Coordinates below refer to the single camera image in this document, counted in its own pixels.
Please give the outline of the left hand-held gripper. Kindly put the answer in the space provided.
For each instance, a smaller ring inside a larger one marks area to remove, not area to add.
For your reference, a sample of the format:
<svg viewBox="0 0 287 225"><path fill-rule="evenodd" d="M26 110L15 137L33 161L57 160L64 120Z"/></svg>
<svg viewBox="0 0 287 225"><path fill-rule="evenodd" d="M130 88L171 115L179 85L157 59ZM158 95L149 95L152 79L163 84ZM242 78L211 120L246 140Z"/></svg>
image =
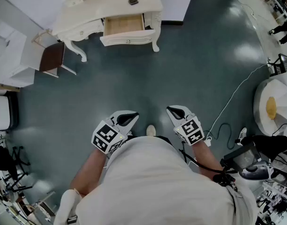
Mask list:
<svg viewBox="0 0 287 225"><path fill-rule="evenodd" d="M139 113L130 110L114 112L102 120L92 134L91 144L104 154L119 148L139 119Z"/></svg>

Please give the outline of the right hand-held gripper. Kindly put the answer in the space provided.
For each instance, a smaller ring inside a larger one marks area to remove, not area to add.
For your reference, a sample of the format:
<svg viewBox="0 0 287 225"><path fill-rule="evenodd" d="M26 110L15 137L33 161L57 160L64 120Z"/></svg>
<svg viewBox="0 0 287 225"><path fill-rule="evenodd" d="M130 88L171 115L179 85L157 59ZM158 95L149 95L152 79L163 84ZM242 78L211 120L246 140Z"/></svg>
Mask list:
<svg viewBox="0 0 287 225"><path fill-rule="evenodd" d="M197 116L189 108L181 105L170 105L166 112L174 125L174 132L189 146L204 139L204 132Z"/></svg>

